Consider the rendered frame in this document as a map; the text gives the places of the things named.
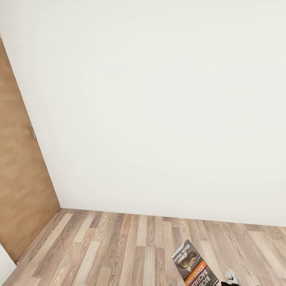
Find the hardback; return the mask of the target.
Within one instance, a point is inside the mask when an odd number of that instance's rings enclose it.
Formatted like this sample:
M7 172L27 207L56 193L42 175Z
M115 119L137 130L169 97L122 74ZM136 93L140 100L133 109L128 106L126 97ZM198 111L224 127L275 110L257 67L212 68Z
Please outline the hardback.
M186 286L216 286L219 282L189 239L172 255Z

